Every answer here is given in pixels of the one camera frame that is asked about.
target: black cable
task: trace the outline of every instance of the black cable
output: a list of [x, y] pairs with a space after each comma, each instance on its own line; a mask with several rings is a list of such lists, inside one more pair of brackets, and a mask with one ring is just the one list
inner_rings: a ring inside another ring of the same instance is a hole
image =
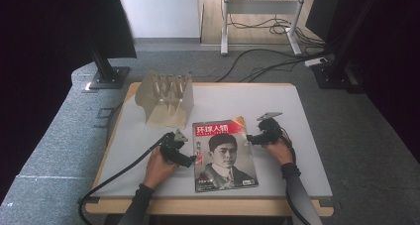
[[310, 46], [318, 46], [318, 47], [325, 47], [326, 46], [326, 44], [322, 40], [317, 40], [317, 39], [307, 37], [303, 33], [303, 31], [298, 27], [296, 28], [295, 33], [296, 33], [297, 37], [299, 38], [299, 40], [304, 44], [307, 44], [307, 45], [310, 45]]
[[[301, 58], [300, 59], [296, 59], [296, 60], [287, 60], [287, 61], [284, 61], [284, 62], [281, 62], [281, 63], [278, 63], [278, 64], [274, 64], [274, 65], [271, 65], [271, 66], [267, 66], [267, 67], [262, 67], [262, 69], [260, 70], [260, 71], [258, 71], [257, 72], [257, 75], [256, 76], [252, 76], [252, 74], [254, 74], [254, 70], [255, 70], [255, 68], [253, 69], [253, 71], [252, 71], [252, 73], [249, 75], [249, 76], [247, 76], [247, 77], [245, 77], [245, 78], [243, 78], [243, 79], [241, 79], [239, 82], [243, 82], [243, 81], [245, 81], [246, 79], [250, 79], [249, 80], [249, 82], [252, 82], [253, 80], [255, 80], [257, 77], [259, 77], [259, 76], [261, 76], [262, 74], [264, 74], [264, 73], [266, 73], [267, 71], [269, 71], [269, 70], [282, 70], [282, 71], [288, 71], [288, 72], [292, 72], [293, 71], [293, 68], [299, 63], [299, 62], [302, 62], [302, 61], [305, 61], [305, 60], [309, 60], [309, 59], [311, 59], [311, 58], [316, 58], [316, 57], [319, 57], [319, 56], [323, 56], [323, 55], [326, 55], [326, 54], [328, 54], [329, 53], [329, 51], [323, 51], [323, 52], [321, 52], [321, 53], [318, 53], [318, 54], [314, 54], [314, 55], [309, 55], [309, 56], [301, 56]], [[294, 63], [294, 65], [290, 68], [290, 69], [275, 69], [276, 67], [278, 67], [278, 66], [282, 66], [282, 65], [287, 65], [287, 64], [291, 64], [291, 63]]]
[[269, 29], [269, 28], [272, 28], [275, 24], [274, 25], [270, 25], [270, 26], [262, 26], [262, 25], [263, 24], [266, 24], [266, 23], [268, 23], [270, 21], [278, 21], [278, 20], [283, 21], [283, 23], [287, 23], [287, 21], [285, 21], [285, 20], [273, 18], [273, 19], [268, 19], [268, 20], [266, 20], [266, 21], [264, 21], [264, 22], [262, 22], [260, 24], [246, 25], [246, 24], [242, 24], [242, 23], [235, 23], [232, 20], [232, 16], [231, 15], [230, 15], [230, 19], [231, 19], [231, 23], [228, 24], [228, 25], [232, 25], [232, 26], [234, 26], [237, 29]]
[[139, 162], [141, 162], [155, 147], [157, 147], [164, 139], [164, 136], [161, 137], [155, 144], [153, 144], [150, 148], [148, 148], [147, 151], [145, 151], [138, 159], [136, 159], [133, 163], [131, 163], [129, 166], [127, 166], [126, 168], [122, 169], [121, 171], [119, 171], [118, 173], [114, 174], [112, 177], [108, 178], [107, 180], [103, 181], [102, 183], [100, 183], [99, 185], [97, 185], [96, 187], [92, 188], [92, 190], [90, 190], [88, 193], [86, 193], [86, 195], [84, 195], [80, 201], [79, 201], [79, 206], [78, 206], [78, 214], [81, 218], [81, 220], [83, 220], [84, 223], [91, 225], [92, 223], [90, 223], [89, 220], [87, 220], [87, 218], [84, 216], [83, 213], [83, 204], [85, 203], [86, 199], [89, 198], [90, 195], [92, 195], [94, 192], [98, 191], [99, 189], [101, 189], [103, 186], [105, 186], [106, 184], [108, 184], [109, 182], [111, 182], [112, 180], [116, 179], [117, 177], [119, 177], [120, 175], [122, 175], [123, 173], [127, 172], [128, 170], [130, 170], [131, 168], [133, 168], [135, 165], [137, 165]]
[[247, 50], [244, 51], [243, 53], [241, 53], [234, 61], [234, 63], [232, 64], [231, 68], [228, 70], [227, 73], [225, 73], [225, 75], [223, 75], [222, 77], [220, 77], [218, 80], [216, 80], [216, 82], [220, 82], [221, 80], [223, 80], [224, 78], [226, 78], [226, 76], [229, 75], [229, 73], [234, 69], [236, 63], [238, 62], [238, 60], [241, 58], [241, 56], [243, 56], [244, 54], [250, 53], [250, 52], [255, 52], [255, 51], [266, 51], [266, 52], [272, 52], [272, 53], [277, 53], [280, 55], [284, 55], [284, 56], [290, 56], [290, 57], [296, 57], [296, 58], [300, 58], [301, 56], [294, 56], [294, 55], [288, 55], [282, 52], [278, 52], [278, 51], [274, 51], [274, 50], [266, 50], [266, 49], [254, 49], [254, 50]]
[[288, 193], [287, 187], [286, 187], [286, 199], [287, 199], [287, 203], [290, 207], [290, 209], [293, 211], [294, 215], [296, 215], [296, 217], [305, 225], [311, 225], [308, 220], [305, 219], [305, 217], [303, 217], [302, 214], [300, 214], [299, 210], [297, 210], [297, 208], [294, 206], [293, 202], [291, 201], [290, 198], [290, 194]]
[[[288, 26], [285, 26], [285, 25], [281, 25], [280, 23], [278, 23], [278, 22], [275, 22], [271, 27], [269, 27], [269, 32], [271, 33], [271, 34], [276, 34], [276, 35], [285, 35], [285, 34], [287, 34], [287, 31], [286, 31], [286, 28], [287, 28]], [[283, 29], [283, 31], [282, 32], [278, 32], [277, 30], [276, 30], [276, 28], [281, 28], [281, 29]]]

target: gray floor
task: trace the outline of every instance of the gray floor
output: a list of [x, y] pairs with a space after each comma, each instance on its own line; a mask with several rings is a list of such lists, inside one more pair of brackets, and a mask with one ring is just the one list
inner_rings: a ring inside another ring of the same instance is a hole
[[[194, 46], [200, 51], [182, 51]], [[83, 91], [96, 72], [93, 63], [73, 73], [67, 99], [1, 204], [0, 224], [83, 224], [76, 202], [91, 187], [105, 151], [104, 116], [124, 99], [130, 83], [141, 81], [150, 69], [192, 72], [194, 81], [215, 81], [241, 53], [231, 49], [220, 56], [217, 48], [194, 43], [152, 42], [140, 44], [137, 51], [138, 59], [110, 60], [113, 66], [131, 68], [122, 89]], [[246, 54], [224, 81], [237, 82], [255, 67], [285, 59], [268, 52]], [[334, 194], [335, 214], [323, 218], [324, 224], [420, 223], [420, 166], [366, 95], [320, 90], [303, 63], [292, 72], [264, 74], [256, 82], [297, 87]], [[89, 215], [94, 224], [104, 218]]]

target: power strip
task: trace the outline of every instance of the power strip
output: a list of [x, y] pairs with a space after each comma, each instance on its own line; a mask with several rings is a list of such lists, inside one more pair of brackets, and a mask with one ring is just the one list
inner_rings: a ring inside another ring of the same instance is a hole
[[326, 62], [327, 62], [327, 60], [325, 58], [319, 57], [319, 58], [314, 58], [314, 59], [307, 60], [305, 62], [305, 66], [309, 67], [309, 66], [312, 66], [312, 65], [326, 63]]

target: wooden floor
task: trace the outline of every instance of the wooden floor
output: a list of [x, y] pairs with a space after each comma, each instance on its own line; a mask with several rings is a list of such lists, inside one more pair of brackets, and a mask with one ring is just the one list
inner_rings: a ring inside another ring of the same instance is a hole
[[[221, 31], [223, 24], [223, 0], [199, 0], [202, 13], [202, 32], [201, 44], [203, 45], [220, 45]], [[307, 16], [312, 6], [313, 0], [305, 0], [297, 27], [308, 37], [314, 38], [315, 36], [305, 28]], [[285, 34], [276, 35], [269, 31], [269, 28], [256, 29], [236, 28], [236, 26], [243, 25], [258, 25], [268, 21], [263, 26], [272, 26], [274, 24], [274, 15], [231, 15], [228, 19], [228, 34], [229, 45], [271, 45], [271, 44], [285, 44], [288, 45], [289, 41]], [[277, 19], [290, 22], [292, 16], [277, 15]], [[283, 32], [281, 28], [276, 28], [277, 32]]]

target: magazine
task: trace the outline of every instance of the magazine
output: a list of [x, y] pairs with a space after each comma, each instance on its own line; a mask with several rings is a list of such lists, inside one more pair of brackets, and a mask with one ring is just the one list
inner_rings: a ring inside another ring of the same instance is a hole
[[195, 191], [258, 186], [243, 117], [193, 123]]

